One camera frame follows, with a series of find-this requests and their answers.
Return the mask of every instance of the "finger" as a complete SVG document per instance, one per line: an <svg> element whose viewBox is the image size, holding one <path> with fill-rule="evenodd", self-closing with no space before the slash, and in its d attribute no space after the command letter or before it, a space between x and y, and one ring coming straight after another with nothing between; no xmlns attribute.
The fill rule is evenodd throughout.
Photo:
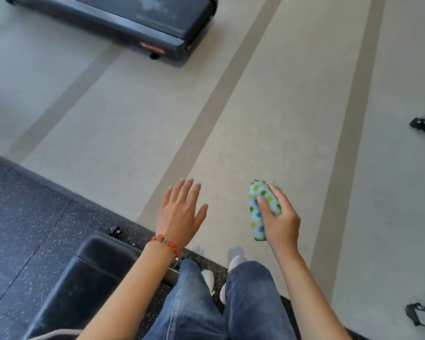
<svg viewBox="0 0 425 340"><path fill-rule="evenodd" d="M266 221L274 217L272 215L271 208L269 207L266 199L261 196L256 197L256 201L258 202L258 207L260 208L261 216L263 217L263 223L266 223Z"/></svg>
<svg viewBox="0 0 425 340"><path fill-rule="evenodd" d="M184 186L181 188L181 192L179 193L179 197L178 197L179 201L186 202L187 196L189 195L189 191L190 191L190 188L192 187L192 184L193 184L193 178L190 178L188 181L186 181Z"/></svg>
<svg viewBox="0 0 425 340"><path fill-rule="evenodd" d="M172 194L170 196L170 201L173 203L175 201L177 201L178 199L178 195L179 192L181 191L182 186L184 185L184 183L186 182L186 180L181 179L175 186L175 188L172 191Z"/></svg>
<svg viewBox="0 0 425 340"><path fill-rule="evenodd" d="M205 220L207 210L208 210L208 204L204 204L198 211L197 216L195 216L193 220L193 228L195 230L195 233L197 233L198 229L200 228L203 221Z"/></svg>
<svg viewBox="0 0 425 340"><path fill-rule="evenodd" d="M288 212L288 211L294 211L293 205L289 202L288 198L285 196L283 192L281 192L275 185L272 183L269 184L269 188L271 189L272 193L276 196L277 200L279 201L281 211Z"/></svg>
<svg viewBox="0 0 425 340"><path fill-rule="evenodd" d="M160 207L160 209L162 210L162 208L164 208L165 206L167 206L167 204L170 201L170 194L172 193L172 189L173 187L169 186L169 188L167 188L167 191L165 192L163 198L162 198L162 205Z"/></svg>
<svg viewBox="0 0 425 340"><path fill-rule="evenodd" d="M189 198L187 199L187 203L190 206L193 206L194 208L197 205L198 195L200 194L201 188L202 188L201 183L195 184L195 186L193 187L192 191L189 194Z"/></svg>

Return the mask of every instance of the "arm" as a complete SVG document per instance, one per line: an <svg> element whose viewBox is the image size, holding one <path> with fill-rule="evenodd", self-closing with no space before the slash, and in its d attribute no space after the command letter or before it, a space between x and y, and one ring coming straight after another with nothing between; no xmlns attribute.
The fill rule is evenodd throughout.
<svg viewBox="0 0 425 340"><path fill-rule="evenodd" d="M258 206L267 241L285 278L302 339L350 340L298 252L300 217L277 187L272 184L269 187L279 200L281 215L272 216L262 197L258 198Z"/></svg>
<svg viewBox="0 0 425 340"><path fill-rule="evenodd" d="M167 190L159 211L156 234L163 234L178 249L184 248L206 217L207 205L195 216L201 185L191 194L193 179L182 179ZM175 253L164 243L152 241L130 269L107 302L85 327L77 340L132 340Z"/></svg>

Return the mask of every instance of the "colorful polka dot cloth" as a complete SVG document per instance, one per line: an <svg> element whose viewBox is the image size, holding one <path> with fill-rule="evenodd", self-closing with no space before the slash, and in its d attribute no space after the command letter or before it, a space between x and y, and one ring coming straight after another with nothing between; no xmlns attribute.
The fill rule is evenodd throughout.
<svg viewBox="0 0 425 340"><path fill-rule="evenodd" d="M277 186L274 181L270 181L273 185ZM275 195L269 189L268 184L265 181L254 180L250 184L249 189L249 204L250 204L250 222L252 225L253 237L255 241L266 241L265 228L263 227L263 218L258 207L256 197L259 195L266 198L266 201L271 208L272 214L275 216L280 215L281 207L279 201Z"/></svg>

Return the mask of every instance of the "leg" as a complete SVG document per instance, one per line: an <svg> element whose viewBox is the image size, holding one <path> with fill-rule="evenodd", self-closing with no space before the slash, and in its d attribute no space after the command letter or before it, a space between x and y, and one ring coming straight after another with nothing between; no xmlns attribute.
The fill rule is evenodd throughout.
<svg viewBox="0 0 425 340"><path fill-rule="evenodd" d="M296 339L272 276L260 263L247 261L232 269L225 296L230 339Z"/></svg>
<svg viewBox="0 0 425 340"><path fill-rule="evenodd" d="M178 282L144 339L228 339L227 323L214 305L200 268L192 260L181 262Z"/></svg>

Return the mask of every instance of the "hand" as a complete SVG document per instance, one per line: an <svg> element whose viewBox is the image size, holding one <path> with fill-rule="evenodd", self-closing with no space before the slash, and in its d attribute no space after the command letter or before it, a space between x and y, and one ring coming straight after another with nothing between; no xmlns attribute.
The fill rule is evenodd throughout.
<svg viewBox="0 0 425 340"><path fill-rule="evenodd" d="M175 188L165 192L156 224L156 235L162 234L181 250L197 233L206 218L208 205L204 204L195 216L201 184L196 184L189 195L193 179L181 179Z"/></svg>
<svg viewBox="0 0 425 340"><path fill-rule="evenodd" d="M282 213L274 217L266 199L258 196L258 207L263 217L266 240L276 257L285 252L299 255L297 240L299 236L300 217L288 198L276 186L270 183L269 188L278 199Z"/></svg>

